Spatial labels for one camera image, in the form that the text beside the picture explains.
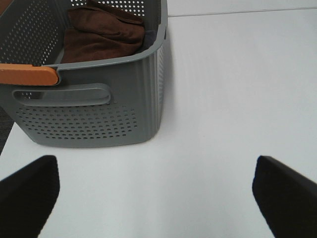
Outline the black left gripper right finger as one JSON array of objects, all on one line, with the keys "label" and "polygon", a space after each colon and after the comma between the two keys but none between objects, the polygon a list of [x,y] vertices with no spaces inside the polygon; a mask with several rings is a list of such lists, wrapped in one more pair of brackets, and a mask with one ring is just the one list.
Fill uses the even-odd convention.
[{"label": "black left gripper right finger", "polygon": [[271,156],[259,156],[255,201],[276,238],[317,236],[317,184]]}]

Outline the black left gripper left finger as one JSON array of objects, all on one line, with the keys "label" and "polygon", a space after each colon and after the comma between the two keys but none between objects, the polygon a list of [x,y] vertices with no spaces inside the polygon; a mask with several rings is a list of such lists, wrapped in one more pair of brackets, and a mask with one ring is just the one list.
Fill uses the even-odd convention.
[{"label": "black left gripper left finger", "polygon": [[60,192],[56,156],[45,155],[0,181],[0,236],[37,238]]}]

